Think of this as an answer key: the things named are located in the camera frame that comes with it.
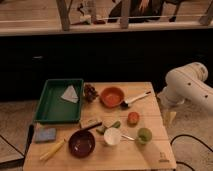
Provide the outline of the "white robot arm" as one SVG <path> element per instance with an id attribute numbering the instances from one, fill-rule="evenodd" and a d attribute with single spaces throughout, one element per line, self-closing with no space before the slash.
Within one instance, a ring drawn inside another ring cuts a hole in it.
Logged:
<path id="1" fill-rule="evenodd" d="M 170 70 L 165 76 L 166 86 L 157 97 L 163 107 L 163 122 L 168 127 L 176 116 L 173 108 L 190 100 L 213 114 L 213 87 L 205 83 L 208 78 L 206 66 L 192 62 Z"/>

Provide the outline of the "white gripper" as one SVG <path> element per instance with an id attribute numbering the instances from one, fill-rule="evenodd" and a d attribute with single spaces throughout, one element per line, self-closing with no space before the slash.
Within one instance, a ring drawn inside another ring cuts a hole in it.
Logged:
<path id="1" fill-rule="evenodd" d="M 160 103 L 165 110 L 178 107 L 185 102 L 185 99 L 169 87 L 164 87 L 163 90 L 157 94 L 160 99 Z M 164 125 L 166 127 L 170 126 L 176 117 L 175 111 L 166 111 L 164 113 Z"/>

